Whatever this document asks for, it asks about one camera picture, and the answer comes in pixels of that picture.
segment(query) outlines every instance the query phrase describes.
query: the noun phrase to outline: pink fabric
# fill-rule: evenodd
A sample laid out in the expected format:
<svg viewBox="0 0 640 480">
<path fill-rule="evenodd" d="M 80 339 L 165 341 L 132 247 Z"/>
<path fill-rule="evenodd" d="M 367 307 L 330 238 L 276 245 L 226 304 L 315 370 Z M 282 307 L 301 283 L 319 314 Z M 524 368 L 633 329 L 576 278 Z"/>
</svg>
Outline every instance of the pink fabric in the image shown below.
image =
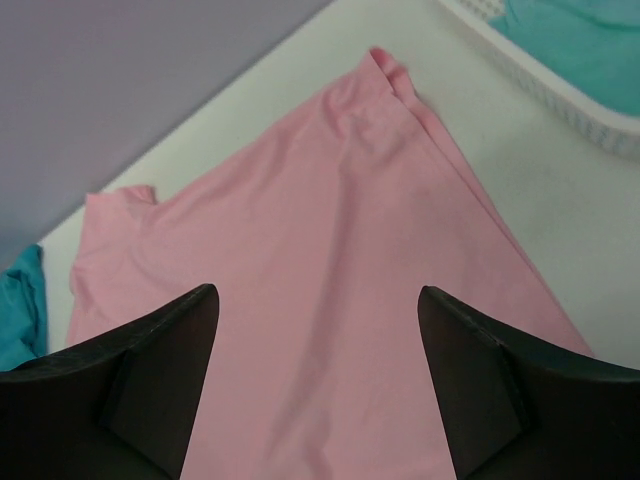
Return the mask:
<svg viewBox="0 0 640 480">
<path fill-rule="evenodd" d="M 68 341 L 205 282 L 221 313 L 185 480 L 453 479 L 423 285 L 589 353 L 380 49 L 171 200 L 90 195 Z"/>
</svg>

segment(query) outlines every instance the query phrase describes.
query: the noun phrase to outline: teal shirt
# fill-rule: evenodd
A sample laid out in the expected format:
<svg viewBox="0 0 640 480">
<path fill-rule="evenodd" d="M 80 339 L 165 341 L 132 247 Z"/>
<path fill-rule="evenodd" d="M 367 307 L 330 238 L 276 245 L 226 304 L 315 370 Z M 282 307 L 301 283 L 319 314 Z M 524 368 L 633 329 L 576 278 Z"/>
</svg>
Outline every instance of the teal shirt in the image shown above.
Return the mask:
<svg viewBox="0 0 640 480">
<path fill-rule="evenodd" d="M 0 274 L 0 371 L 47 354 L 42 249 L 27 248 Z"/>
<path fill-rule="evenodd" d="M 640 116 L 640 0 L 505 0 L 491 25 L 601 105 Z"/>
</svg>

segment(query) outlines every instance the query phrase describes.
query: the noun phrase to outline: white table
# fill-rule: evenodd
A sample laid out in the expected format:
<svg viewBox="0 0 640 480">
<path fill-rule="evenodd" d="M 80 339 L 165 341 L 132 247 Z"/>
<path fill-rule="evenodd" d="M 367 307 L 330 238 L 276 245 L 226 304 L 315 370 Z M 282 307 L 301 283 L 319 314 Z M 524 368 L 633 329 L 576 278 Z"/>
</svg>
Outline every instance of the white table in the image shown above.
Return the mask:
<svg viewBox="0 0 640 480">
<path fill-rule="evenodd" d="M 106 190 L 170 197 L 373 45 L 408 66 L 498 211 L 599 357 L 640 368 L 640 162 L 583 140 L 480 57 L 430 0 L 339 0 L 207 103 Z M 42 245 L 50 342 L 63 347 L 82 209 Z"/>
</svg>

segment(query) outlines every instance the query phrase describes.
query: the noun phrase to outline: folded shirt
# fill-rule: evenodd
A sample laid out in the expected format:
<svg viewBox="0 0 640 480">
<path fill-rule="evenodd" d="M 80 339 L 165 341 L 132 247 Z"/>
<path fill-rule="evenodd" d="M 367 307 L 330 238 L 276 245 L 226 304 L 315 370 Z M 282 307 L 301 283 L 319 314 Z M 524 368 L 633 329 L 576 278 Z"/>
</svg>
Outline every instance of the folded shirt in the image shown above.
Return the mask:
<svg viewBox="0 0 640 480">
<path fill-rule="evenodd" d="M 183 480 L 455 478 L 424 285 L 589 352 L 380 49 L 170 200 L 90 195 L 71 283 L 72 344 L 217 286 Z"/>
<path fill-rule="evenodd" d="M 0 371 L 47 354 L 42 249 L 28 247 L 0 274 Z"/>
<path fill-rule="evenodd" d="M 505 0 L 491 25 L 603 106 L 640 115 L 638 0 Z"/>
</svg>

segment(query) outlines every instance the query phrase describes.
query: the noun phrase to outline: gray wall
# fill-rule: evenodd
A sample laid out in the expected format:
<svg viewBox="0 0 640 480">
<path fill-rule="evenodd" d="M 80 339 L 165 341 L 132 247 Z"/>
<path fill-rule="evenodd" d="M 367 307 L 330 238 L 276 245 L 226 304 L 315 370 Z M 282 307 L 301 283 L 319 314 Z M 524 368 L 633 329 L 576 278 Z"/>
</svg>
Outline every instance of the gray wall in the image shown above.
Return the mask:
<svg viewBox="0 0 640 480">
<path fill-rule="evenodd" d="M 0 267 L 328 2 L 0 2 Z"/>
</svg>

